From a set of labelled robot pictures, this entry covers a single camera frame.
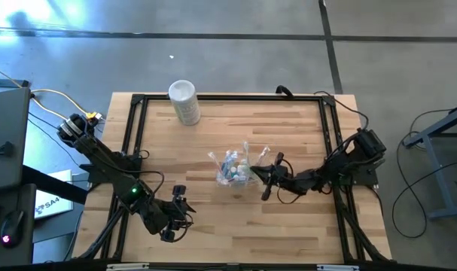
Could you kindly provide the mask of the blue grey metal stand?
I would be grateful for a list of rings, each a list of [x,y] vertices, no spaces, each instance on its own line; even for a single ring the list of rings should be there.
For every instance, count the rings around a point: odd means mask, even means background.
[[[402,141],[405,148],[424,145],[433,167],[434,177],[443,199],[443,207],[428,213],[428,218],[448,218],[457,215],[457,108],[420,132],[409,131]]]

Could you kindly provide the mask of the black side desk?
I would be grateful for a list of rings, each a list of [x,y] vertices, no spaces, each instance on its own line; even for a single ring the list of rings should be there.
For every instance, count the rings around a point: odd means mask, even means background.
[[[80,204],[84,204],[87,198],[85,189],[24,166],[20,184],[0,190],[0,229],[6,214],[14,210],[25,212],[23,238],[20,244],[13,248],[5,248],[0,241],[0,267],[32,263],[36,190]]]

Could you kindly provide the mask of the black computer mouse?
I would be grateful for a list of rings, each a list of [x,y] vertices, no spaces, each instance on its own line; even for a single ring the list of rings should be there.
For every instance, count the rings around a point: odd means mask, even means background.
[[[14,210],[5,215],[0,229],[0,241],[5,248],[13,248],[22,241],[24,214],[22,210]]]

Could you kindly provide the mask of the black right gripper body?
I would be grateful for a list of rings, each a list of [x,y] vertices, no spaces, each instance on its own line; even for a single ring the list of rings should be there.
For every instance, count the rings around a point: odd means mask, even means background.
[[[293,167],[284,158],[284,154],[279,152],[276,155],[273,166],[273,170],[270,173],[270,182],[265,184],[265,190],[262,193],[261,199],[267,201],[270,198],[270,194],[273,186],[277,186],[279,189],[286,188],[288,182],[293,179]]]

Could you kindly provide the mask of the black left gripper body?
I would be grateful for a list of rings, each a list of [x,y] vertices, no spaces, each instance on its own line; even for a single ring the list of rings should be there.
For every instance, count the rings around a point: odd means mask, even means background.
[[[187,214],[183,213],[179,206],[181,202],[186,202],[186,199],[183,197],[185,192],[186,187],[184,185],[176,185],[173,187],[172,190],[171,201],[165,201],[161,199],[154,199],[152,201],[152,205],[158,205],[160,209],[163,211],[163,213],[169,216],[169,223],[163,230],[159,232],[160,238],[164,242],[177,242],[180,239],[182,239],[185,234],[183,233],[182,236],[178,238],[175,237],[175,231],[178,231],[180,229],[187,229],[180,228],[180,222],[184,219],[184,216]]]

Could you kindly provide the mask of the silver aluminium bar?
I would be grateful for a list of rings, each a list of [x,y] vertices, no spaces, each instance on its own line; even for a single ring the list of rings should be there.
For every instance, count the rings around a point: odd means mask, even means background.
[[[359,266],[353,265],[336,265],[336,264],[318,264],[317,271],[360,271]]]
[[[105,271],[144,271],[149,269],[149,263],[113,263],[108,264]]]

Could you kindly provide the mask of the orange toothbrush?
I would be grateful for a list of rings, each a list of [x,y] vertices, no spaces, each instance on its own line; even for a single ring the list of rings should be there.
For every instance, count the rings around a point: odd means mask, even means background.
[[[255,163],[256,166],[260,166],[264,161],[266,155],[270,152],[270,148],[265,146],[264,149],[261,151],[260,155],[258,156],[257,162]]]
[[[215,163],[216,169],[222,175],[223,171],[222,171],[222,168],[221,168],[221,164],[218,162],[218,159],[215,156],[215,154],[213,152],[209,152],[208,156],[213,160],[213,162]]]

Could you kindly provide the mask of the black computer tower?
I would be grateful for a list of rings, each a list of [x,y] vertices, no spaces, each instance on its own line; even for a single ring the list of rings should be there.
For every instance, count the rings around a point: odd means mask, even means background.
[[[0,190],[21,182],[30,90],[0,92]]]

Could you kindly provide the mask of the black aluminium rig frame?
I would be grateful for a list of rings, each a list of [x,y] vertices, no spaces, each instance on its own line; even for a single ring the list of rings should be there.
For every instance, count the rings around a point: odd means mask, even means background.
[[[102,137],[119,151],[129,113],[135,119],[129,139],[145,153],[144,170],[162,172],[159,198],[171,199],[175,185],[184,185],[196,213],[194,224],[176,243],[151,235],[140,218],[129,218],[123,243],[112,239],[111,251],[123,261],[172,263],[342,263],[343,253],[334,198],[309,192],[306,196],[274,190],[261,199],[262,184],[222,187],[215,180],[209,152],[222,157],[249,143],[251,161],[265,146],[266,162],[282,152],[296,172],[320,166],[330,148],[360,125],[354,96],[339,96],[340,129],[330,113],[320,114],[323,102],[308,95],[290,101],[274,95],[233,94],[201,101],[198,124],[185,126],[167,99],[132,106],[131,95],[115,93]]]

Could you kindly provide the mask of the white printed box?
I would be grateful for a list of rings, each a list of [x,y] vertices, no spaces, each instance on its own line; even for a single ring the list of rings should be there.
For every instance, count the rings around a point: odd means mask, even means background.
[[[48,174],[60,181],[72,184],[72,171],[70,169],[52,172]],[[63,199],[51,193],[42,190],[36,190],[34,219],[38,220],[52,215],[58,215],[63,212],[73,210],[73,202]]]

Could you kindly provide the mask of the white wipes canister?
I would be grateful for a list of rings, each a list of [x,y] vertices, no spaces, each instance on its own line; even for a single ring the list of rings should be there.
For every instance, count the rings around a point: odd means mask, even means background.
[[[195,86],[187,80],[173,82],[168,91],[169,99],[178,119],[186,126],[193,126],[200,121],[201,111]]]

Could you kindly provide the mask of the clear acrylic organizer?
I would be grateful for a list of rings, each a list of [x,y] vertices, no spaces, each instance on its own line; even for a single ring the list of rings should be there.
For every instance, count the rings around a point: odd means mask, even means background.
[[[238,160],[236,161],[234,167],[237,168],[238,165],[243,165],[244,169],[241,172],[237,171],[236,174],[232,174],[230,172],[229,174],[227,174],[227,178],[225,178],[223,176],[223,174],[221,175],[218,172],[218,170],[216,169],[216,167],[215,167],[215,180],[216,180],[216,182],[218,183],[219,186],[224,186],[224,187],[247,187],[247,186],[255,185],[255,183],[258,181],[254,177],[254,173],[250,170],[250,167],[253,166],[253,163],[251,162],[251,158],[250,158],[250,153],[249,153],[250,165],[248,166],[248,165],[244,164],[243,161],[242,161],[244,159],[244,151],[238,151],[238,152],[239,152],[239,157],[238,157]],[[220,164],[223,163],[225,154],[222,157],[219,157],[219,156],[217,156],[215,154],[215,156],[217,157],[218,162]],[[239,180],[239,176],[240,175],[246,175],[248,179],[246,181],[240,181]]]

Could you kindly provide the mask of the black hook clamp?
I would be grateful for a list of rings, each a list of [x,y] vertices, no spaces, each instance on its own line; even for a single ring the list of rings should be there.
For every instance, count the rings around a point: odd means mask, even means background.
[[[294,94],[287,87],[285,87],[283,85],[278,85],[276,87],[275,94],[285,95],[288,99],[294,98]]]

